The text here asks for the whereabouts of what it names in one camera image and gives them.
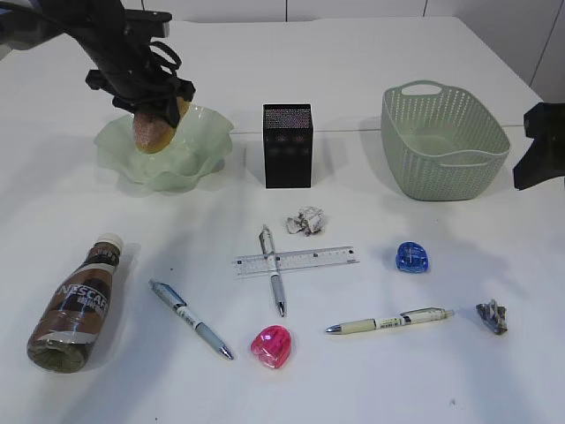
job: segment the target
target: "basket handle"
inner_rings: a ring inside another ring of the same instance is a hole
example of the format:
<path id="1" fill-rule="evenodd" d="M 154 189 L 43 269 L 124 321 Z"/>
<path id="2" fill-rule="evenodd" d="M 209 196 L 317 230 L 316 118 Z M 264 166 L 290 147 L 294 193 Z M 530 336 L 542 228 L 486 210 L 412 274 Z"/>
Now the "basket handle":
<path id="1" fill-rule="evenodd" d="M 474 163 L 462 163 L 462 164 L 457 164 L 457 163 L 446 163 L 445 159 L 448 158 L 455 158 L 457 156 L 461 156 L 461 155 L 473 155 L 475 156 L 475 158 L 477 158 L 477 161 Z M 447 155 L 442 155 L 439 157 L 435 158 L 435 161 L 443 168 L 462 168 L 462 167 L 468 167 L 468 166 L 486 166 L 488 165 L 490 162 L 492 162 L 494 159 L 500 157 L 500 155 L 496 155 L 493 153 L 487 153 L 487 152 L 481 152 L 479 150 L 467 150 L 467 151 L 463 151 L 463 152 L 454 152 L 454 153 L 449 153 Z"/>
<path id="2" fill-rule="evenodd" d="M 406 93 L 404 93 L 404 89 L 409 88 L 409 87 L 415 87 L 415 86 L 433 86 L 433 87 L 437 87 L 437 88 L 440 89 L 440 91 L 438 93 L 434 93 L 432 95 L 438 95 L 443 90 L 448 88 L 448 86 L 444 86 L 443 84 L 440 84 L 439 82 L 431 81 L 429 79 L 419 79 L 417 81 L 407 82 L 406 84 L 397 87 L 397 89 L 400 90 L 401 95 L 410 96 L 410 95 L 407 95 Z"/>

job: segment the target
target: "ruler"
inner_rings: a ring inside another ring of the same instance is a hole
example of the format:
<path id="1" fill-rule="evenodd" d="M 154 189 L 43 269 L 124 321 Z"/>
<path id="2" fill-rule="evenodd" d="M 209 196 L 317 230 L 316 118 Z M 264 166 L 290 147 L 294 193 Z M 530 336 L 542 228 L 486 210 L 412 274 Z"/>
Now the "ruler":
<path id="1" fill-rule="evenodd" d="M 355 249 L 351 246 L 330 247 L 329 249 L 301 250 L 297 252 L 277 253 L 276 262 L 280 270 L 308 269 L 358 263 Z M 238 256 L 232 262 L 238 276 L 251 276 L 268 273 L 267 256 Z"/>

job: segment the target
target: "black mesh box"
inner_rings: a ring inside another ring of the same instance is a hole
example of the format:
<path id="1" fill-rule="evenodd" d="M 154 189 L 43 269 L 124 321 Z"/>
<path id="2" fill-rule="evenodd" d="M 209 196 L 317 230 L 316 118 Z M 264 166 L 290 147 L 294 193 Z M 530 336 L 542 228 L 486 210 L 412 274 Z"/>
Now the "black mesh box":
<path id="1" fill-rule="evenodd" d="M 313 132 L 309 104 L 263 105 L 267 188 L 312 186 Z"/>

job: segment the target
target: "ballpoint pen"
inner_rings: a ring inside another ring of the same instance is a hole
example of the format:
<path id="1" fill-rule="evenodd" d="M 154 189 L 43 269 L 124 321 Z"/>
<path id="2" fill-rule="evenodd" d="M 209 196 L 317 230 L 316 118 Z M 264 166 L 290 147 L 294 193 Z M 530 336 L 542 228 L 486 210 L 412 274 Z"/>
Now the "ballpoint pen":
<path id="1" fill-rule="evenodd" d="M 273 297 L 275 298 L 275 306 L 281 313 L 281 316 L 286 315 L 286 298 L 284 297 L 283 281 L 281 280 L 281 273 L 279 272 L 278 264 L 276 263 L 275 243 L 273 243 L 273 236 L 271 230 L 263 225 L 263 230 L 259 235 L 259 242 L 263 254 L 267 256 L 268 270 L 271 273 L 271 288 L 273 289 Z"/>
<path id="2" fill-rule="evenodd" d="M 196 333 L 208 343 L 212 349 L 220 353 L 224 358 L 233 360 L 234 356 L 228 349 L 228 346 L 204 323 L 202 322 L 186 305 L 186 302 L 177 294 L 176 291 L 168 284 L 159 283 L 155 280 L 149 280 L 151 289 L 157 296 L 161 298 L 169 307 L 175 311 L 188 325 L 190 325 Z"/>
<path id="3" fill-rule="evenodd" d="M 371 318 L 369 320 L 344 322 L 342 324 L 328 327 L 326 332 L 329 334 L 339 335 L 359 333 L 361 331 L 373 331 L 374 329 L 391 329 L 393 327 L 401 327 L 403 325 L 445 320 L 446 318 L 453 316 L 453 314 L 454 311 L 452 310 L 445 310 L 439 307 L 427 307 L 425 309 L 403 312 L 400 314 L 400 318 L 388 318 L 380 321 L 375 321 Z"/>

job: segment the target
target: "pen clip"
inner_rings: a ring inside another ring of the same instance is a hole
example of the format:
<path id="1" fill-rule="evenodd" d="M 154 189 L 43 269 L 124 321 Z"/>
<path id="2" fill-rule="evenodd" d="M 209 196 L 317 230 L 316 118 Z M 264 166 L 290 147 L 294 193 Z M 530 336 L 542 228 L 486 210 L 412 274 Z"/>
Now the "pen clip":
<path id="1" fill-rule="evenodd" d="M 441 307 L 424 307 L 422 309 L 414 309 L 413 311 L 402 312 L 400 316 L 406 316 L 410 314 L 423 314 L 425 312 L 432 312 L 432 311 L 443 311 Z"/>

